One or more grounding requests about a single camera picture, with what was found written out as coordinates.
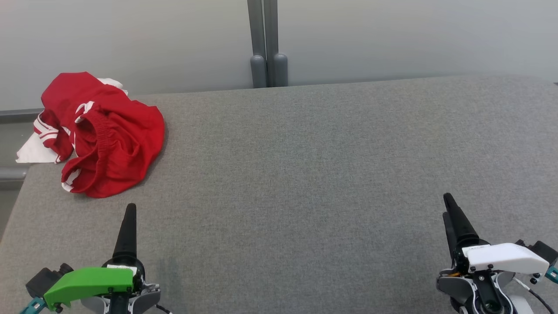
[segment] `white cloth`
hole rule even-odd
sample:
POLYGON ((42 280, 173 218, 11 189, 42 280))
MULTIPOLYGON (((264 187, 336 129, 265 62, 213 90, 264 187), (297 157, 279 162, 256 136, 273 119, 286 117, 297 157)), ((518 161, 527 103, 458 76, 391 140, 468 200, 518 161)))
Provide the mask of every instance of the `white cloth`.
MULTIPOLYGON (((122 89, 122 83, 111 78, 97 78, 101 83, 105 85, 112 85, 122 89)), ((122 89, 126 96, 128 96, 128 91, 122 89)), ((39 135, 35 132, 29 137, 25 144, 17 151, 17 163, 56 163, 59 160, 58 154, 52 149, 44 147, 39 135)))

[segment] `gray table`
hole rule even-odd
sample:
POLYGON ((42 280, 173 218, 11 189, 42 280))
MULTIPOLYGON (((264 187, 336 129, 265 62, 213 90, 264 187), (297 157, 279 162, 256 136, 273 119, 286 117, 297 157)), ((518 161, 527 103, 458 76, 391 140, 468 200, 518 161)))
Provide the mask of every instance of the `gray table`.
MULTIPOLYGON (((0 244, 0 312, 27 304, 24 285, 42 267, 105 262, 128 202, 147 278, 174 313, 452 313, 435 288, 450 265, 444 192, 492 243, 558 248, 550 82, 445 77, 140 100, 159 107, 167 140, 138 186, 90 199, 60 187, 62 165, 31 167, 0 244)), ((535 291, 558 309, 558 287, 535 291)))

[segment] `white wall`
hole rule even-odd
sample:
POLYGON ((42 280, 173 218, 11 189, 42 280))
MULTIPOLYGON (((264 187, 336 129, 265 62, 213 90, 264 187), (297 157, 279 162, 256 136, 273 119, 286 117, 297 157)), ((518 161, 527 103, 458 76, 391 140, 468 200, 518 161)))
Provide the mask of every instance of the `white wall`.
POLYGON ((252 87, 246 0, 0 2, 0 110, 42 107, 61 72, 131 96, 252 87))
POLYGON ((469 73, 558 82, 556 0, 278 0, 289 85, 469 73))

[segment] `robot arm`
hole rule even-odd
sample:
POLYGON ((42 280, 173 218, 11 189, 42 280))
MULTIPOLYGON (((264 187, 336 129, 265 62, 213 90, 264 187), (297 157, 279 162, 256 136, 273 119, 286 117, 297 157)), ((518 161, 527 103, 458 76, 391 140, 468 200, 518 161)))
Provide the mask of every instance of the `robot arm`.
POLYGON ((502 287, 515 280, 553 313, 536 293, 514 276, 529 274, 531 283, 535 284, 545 274, 558 283, 558 270, 554 268, 558 252, 540 241, 534 246, 524 246, 521 240, 515 244, 491 245, 479 238, 451 194, 444 194, 444 203, 446 212, 442 217, 452 265, 440 272, 436 287, 450 296, 453 308, 460 313, 531 314, 524 298, 506 296, 502 291, 502 287))
POLYGON ((35 314, 44 308, 62 312, 62 304, 81 303, 97 314, 142 314, 158 305, 161 289, 145 281, 145 269, 137 259, 136 205, 129 204, 122 220, 111 259, 102 267, 73 270, 63 264, 59 271, 43 268, 27 284, 33 301, 20 314, 35 314))

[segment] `gray fabric tabletop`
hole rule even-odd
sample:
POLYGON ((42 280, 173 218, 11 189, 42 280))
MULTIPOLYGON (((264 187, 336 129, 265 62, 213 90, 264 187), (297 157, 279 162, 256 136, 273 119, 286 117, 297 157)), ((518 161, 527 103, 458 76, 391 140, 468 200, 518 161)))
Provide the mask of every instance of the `gray fabric tabletop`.
MULTIPOLYGON (((443 77, 139 100, 159 107, 167 138, 138 186, 91 199, 61 188, 62 165, 31 167, 0 244, 1 313, 30 301, 25 283, 41 268, 109 259, 128 202, 147 280, 173 313, 453 313, 435 288, 450 266, 444 192, 489 242, 558 248, 550 82, 443 77)), ((558 287, 533 289, 558 310, 558 287)), ((507 291, 544 312, 516 284, 507 291)))

